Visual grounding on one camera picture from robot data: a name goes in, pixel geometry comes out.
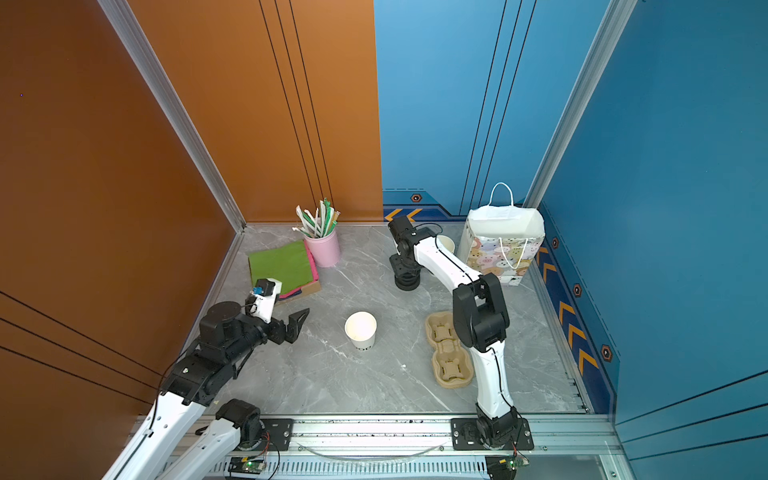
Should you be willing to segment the black cup lid stack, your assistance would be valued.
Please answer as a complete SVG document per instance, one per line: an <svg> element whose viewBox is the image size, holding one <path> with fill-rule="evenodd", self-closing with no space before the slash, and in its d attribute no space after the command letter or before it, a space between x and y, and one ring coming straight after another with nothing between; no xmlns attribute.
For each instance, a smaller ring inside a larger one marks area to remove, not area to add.
<svg viewBox="0 0 768 480"><path fill-rule="evenodd" d="M394 276L395 286L402 291L413 291L421 281L421 272L419 270L398 271Z"/></svg>

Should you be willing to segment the stack of paper cups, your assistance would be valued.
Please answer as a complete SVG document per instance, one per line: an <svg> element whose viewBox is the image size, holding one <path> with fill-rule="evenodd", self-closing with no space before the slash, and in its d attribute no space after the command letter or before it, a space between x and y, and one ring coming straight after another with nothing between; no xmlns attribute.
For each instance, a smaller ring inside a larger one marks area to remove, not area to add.
<svg viewBox="0 0 768 480"><path fill-rule="evenodd" d="M455 243L449 236L444 234L438 234L436 236L435 242L436 242L437 248L442 253L450 253L450 254L455 253L455 248L456 248Z"/></svg>

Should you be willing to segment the white paper coffee cup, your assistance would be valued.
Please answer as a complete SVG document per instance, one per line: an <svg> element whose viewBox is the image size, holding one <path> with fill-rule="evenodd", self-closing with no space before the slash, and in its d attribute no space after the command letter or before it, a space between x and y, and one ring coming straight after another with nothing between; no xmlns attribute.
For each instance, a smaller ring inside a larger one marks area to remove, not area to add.
<svg viewBox="0 0 768 480"><path fill-rule="evenodd" d="M345 321L344 331L358 350L368 350L375 343L376 318L369 312L355 312Z"/></svg>

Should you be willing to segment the cartoon paper gift bag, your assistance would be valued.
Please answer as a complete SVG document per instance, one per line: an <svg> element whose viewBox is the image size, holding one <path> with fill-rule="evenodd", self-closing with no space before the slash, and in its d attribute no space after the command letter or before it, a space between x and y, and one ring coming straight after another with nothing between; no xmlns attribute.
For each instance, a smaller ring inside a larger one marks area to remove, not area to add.
<svg viewBox="0 0 768 480"><path fill-rule="evenodd" d="M496 275L503 285L519 285L545 239L541 213L514 205L511 188L498 182L490 200L466 217L457 257L482 274Z"/></svg>

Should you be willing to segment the pulp cup carrier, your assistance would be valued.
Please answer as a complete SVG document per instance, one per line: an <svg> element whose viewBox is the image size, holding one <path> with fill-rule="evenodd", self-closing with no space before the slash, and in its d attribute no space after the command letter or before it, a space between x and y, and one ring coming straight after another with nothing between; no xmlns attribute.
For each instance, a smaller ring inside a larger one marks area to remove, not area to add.
<svg viewBox="0 0 768 480"><path fill-rule="evenodd" d="M446 389L468 386L474 378L469 352L463 347L454 328L453 314L436 312L425 321L428 343L434 349L433 373L438 384Z"/></svg>

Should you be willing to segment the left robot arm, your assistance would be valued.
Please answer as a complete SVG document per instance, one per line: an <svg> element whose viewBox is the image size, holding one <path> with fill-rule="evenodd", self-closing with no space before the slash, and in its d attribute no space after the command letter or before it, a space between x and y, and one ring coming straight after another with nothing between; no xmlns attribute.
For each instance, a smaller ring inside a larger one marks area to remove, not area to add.
<svg viewBox="0 0 768 480"><path fill-rule="evenodd" d="M298 310L283 322L246 311L234 301L219 302L201 319L199 336L161 380L147 419L124 447L106 479L203 479L242 443L263 438L260 409L233 399L195 443L169 467L167 460L184 435L202 417L219 391L239 377L253 351L268 342L294 343L310 310Z"/></svg>

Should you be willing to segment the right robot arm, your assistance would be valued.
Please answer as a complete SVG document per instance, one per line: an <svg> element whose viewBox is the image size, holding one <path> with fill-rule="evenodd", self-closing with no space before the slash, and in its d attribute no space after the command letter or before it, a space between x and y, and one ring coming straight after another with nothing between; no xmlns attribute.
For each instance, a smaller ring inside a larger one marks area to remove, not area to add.
<svg viewBox="0 0 768 480"><path fill-rule="evenodd" d="M390 256L395 285L412 291L427 270L452 293L454 331L468 349L478 384L480 438L492 449L502 448L522 425L522 417L512 401L504 365L510 319L499 279L463 263L427 226L397 217L388 228L397 249Z"/></svg>

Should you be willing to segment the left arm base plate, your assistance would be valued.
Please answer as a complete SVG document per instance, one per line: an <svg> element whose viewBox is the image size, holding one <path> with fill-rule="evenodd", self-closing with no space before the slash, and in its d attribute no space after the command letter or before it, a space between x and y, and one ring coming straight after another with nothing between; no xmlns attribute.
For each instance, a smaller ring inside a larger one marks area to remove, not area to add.
<svg viewBox="0 0 768 480"><path fill-rule="evenodd" d="M260 453L266 450L287 451L293 433L291 418L267 418L246 424L241 430L238 451Z"/></svg>

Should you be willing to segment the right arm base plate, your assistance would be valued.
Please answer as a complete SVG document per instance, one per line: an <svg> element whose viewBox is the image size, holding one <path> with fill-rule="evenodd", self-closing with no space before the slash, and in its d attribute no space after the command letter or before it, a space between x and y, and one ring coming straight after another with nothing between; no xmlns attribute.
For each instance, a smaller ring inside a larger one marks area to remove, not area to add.
<svg viewBox="0 0 768 480"><path fill-rule="evenodd" d="M500 431L489 424L482 426L479 418L452 418L451 440L456 451L504 450L533 451L533 434L525 418L515 418Z"/></svg>

